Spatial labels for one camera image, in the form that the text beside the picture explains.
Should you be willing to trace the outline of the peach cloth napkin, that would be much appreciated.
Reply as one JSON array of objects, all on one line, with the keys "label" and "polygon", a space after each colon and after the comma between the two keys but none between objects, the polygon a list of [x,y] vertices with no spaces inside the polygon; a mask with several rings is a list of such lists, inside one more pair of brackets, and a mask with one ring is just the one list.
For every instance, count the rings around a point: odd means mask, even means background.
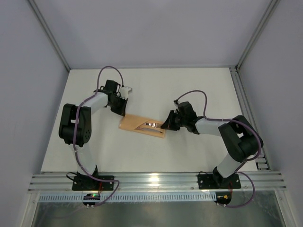
[{"label": "peach cloth napkin", "polygon": [[149,122],[149,123],[156,122],[156,123],[163,124],[163,122],[160,122],[157,120],[140,117],[140,116],[133,115],[133,114],[126,114],[120,121],[119,129],[122,129],[124,131],[131,131],[131,132],[136,132],[136,133],[140,133],[140,134],[145,134],[145,135],[162,138],[162,139],[165,137],[166,131],[162,128],[160,128],[159,130],[162,131],[163,133],[156,133],[156,132],[152,132],[152,131],[143,131],[143,130],[136,129],[145,122]]}]

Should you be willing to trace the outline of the pink-handled fork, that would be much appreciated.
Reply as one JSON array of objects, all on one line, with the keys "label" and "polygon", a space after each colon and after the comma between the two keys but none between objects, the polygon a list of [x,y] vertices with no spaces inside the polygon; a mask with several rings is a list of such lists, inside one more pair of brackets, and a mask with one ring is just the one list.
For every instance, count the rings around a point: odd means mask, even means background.
[{"label": "pink-handled fork", "polygon": [[157,128],[157,129],[160,129],[161,126],[162,126],[162,123],[156,123],[156,122],[152,122],[152,123],[149,123],[149,122],[145,122],[143,123],[140,128],[145,128],[145,127],[152,127],[152,128]]}]

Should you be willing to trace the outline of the pink-handled table knife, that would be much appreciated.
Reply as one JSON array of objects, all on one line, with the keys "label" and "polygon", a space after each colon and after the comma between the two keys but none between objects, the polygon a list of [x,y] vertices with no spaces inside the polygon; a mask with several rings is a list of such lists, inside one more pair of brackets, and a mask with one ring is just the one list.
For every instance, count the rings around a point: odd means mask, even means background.
[{"label": "pink-handled table knife", "polygon": [[152,132],[156,132],[156,133],[163,133],[162,131],[160,131],[159,129],[152,129],[152,128],[142,128],[142,127],[138,127],[136,128],[138,130],[143,130],[143,131],[152,131]]}]

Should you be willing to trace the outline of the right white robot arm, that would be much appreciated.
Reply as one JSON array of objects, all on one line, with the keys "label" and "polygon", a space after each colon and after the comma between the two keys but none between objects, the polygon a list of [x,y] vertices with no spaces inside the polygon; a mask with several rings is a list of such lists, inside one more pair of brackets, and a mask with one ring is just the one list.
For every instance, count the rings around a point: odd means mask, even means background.
[{"label": "right white robot arm", "polygon": [[236,181],[238,171],[246,162],[256,158],[264,142],[243,115],[232,119],[211,119],[197,116],[189,102],[177,104],[171,110],[161,129],[178,131],[185,127],[188,132],[196,135],[214,135],[222,138],[227,149],[223,161],[213,169],[211,174],[199,177],[200,189],[227,189],[230,186],[240,188]]}]

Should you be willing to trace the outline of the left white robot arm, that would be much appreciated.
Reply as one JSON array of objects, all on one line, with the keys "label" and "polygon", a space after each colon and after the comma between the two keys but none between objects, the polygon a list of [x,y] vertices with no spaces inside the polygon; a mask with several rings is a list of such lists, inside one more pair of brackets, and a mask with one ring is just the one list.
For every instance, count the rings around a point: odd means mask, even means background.
[{"label": "left white robot arm", "polygon": [[113,80],[107,80],[104,86],[98,87],[91,96],[79,105],[65,104],[59,125],[59,137],[69,145],[74,153],[81,177],[87,176],[93,181],[113,182],[98,178],[98,167],[93,161],[89,147],[92,135],[92,116],[98,110],[109,107],[111,112],[125,116],[128,96],[131,87],[126,87]]}]

